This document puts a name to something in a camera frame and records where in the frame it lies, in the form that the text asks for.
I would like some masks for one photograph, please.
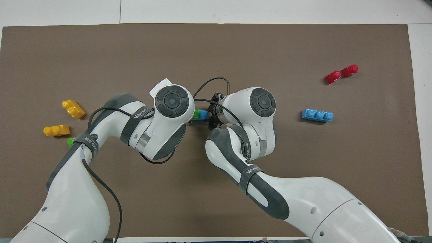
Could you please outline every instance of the velcro strap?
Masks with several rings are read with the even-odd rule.
[[[231,128],[237,134],[237,136],[240,137],[241,144],[242,144],[241,153],[247,160],[250,160],[251,152],[252,152],[251,143],[249,142],[249,137],[246,131],[240,126],[234,124],[227,124],[226,126]]]
[[[255,175],[256,172],[259,171],[263,171],[263,170],[257,165],[249,165],[241,173],[240,182],[238,183],[238,186],[240,187],[240,190],[244,194],[247,194],[246,191],[248,190],[249,180],[251,180],[251,177]]]
[[[75,138],[73,143],[84,144],[92,152],[92,158],[94,158],[99,151],[98,142],[96,141],[96,139],[93,136],[91,136],[87,133],[81,133],[80,135],[78,135],[78,137]]]
[[[150,106],[143,106],[139,108],[134,114],[132,114],[127,121],[126,125],[123,128],[123,131],[120,135],[120,140],[125,144],[129,145],[129,139],[132,136],[133,131],[137,128],[138,123],[142,120],[142,118],[154,111]]]

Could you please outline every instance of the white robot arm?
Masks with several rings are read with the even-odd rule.
[[[77,137],[51,173],[42,208],[12,243],[103,242],[109,229],[108,208],[83,161],[89,163],[111,136],[150,159],[167,157],[194,114],[192,95],[168,79],[153,88],[150,95],[154,110],[130,93],[105,103],[103,112]]]
[[[339,184],[321,177],[277,178],[250,162],[270,154],[275,146],[276,101],[270,92],[253,87],[218,102],[242,124],[220,106],[210,106],[213,123],[227,127],[212,130],[206,141],[207,156],[266,213],[292,224],[314,243],[399,242]]]

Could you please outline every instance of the toy building block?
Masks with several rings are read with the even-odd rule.
[[[199,109],[195,109],[194,116],[192,117],[193,121],[207,121],[209,118],[208,111],[200,111]]]
[[[59,125],[59,126],[52,126],[52,127],[45,127],[44,133],[47,136],[63,136],[70,134],[69,132],[69,126],[66,125]]]
[[[334,115],[331,112],[317,111],[313,109],[304,109],[302,111],[302,118],[318,122],[331,122]]]
[[[330,73],[325,79],[327,80],[328,84],[333,83],[334,81],[338,80],[341,77],[340,71],[335,70],[332,73]]]
[[[73,118],[80,119],[85,112],[81,107],[73,100],[68,99],[61,103],[61,106],[67,110],[67,113]]]
[[[69,139],[67,140],[67,145],[68,145],[69,147],[72,147],[72,144],[73,144],[74,141],[75,141],[75,138],[69,138]]]
[[[342,73],[344,77],[349,77],[358,71],[359,71],[359,67],[355,64],[351,66],[347,66],[346,68],[342,69]]]

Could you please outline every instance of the brown table surface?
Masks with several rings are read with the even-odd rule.
[[[327,85],[327,74],[351,64],[358,73]],[[232,92],[259,86],[276,98],[275,151],[254,161],[265,173],[330,178],[388,226],[428,234],[406,25],[121,24],[3,28],[0,238],[34,217],[67,139],[111,96],[131,92],[152,105],[148,92],[166,77],[194,93],[216,76],[228,78]],[[215,92],[226,92],[223,81],[198,96]],[[65,99],[87,115],[71,118],[60,105]],[[335,118],[306,121],[305,108]],[[46,137],[48,125],[70,125],[71,135]],[[303,236],[208,161],[208,134],[204,123],[188,125],[163,165],[147,163],[117,138],[101,148],[91,167],[122,203],[121,236]],[[99,188],[114,237],[118,210]]]

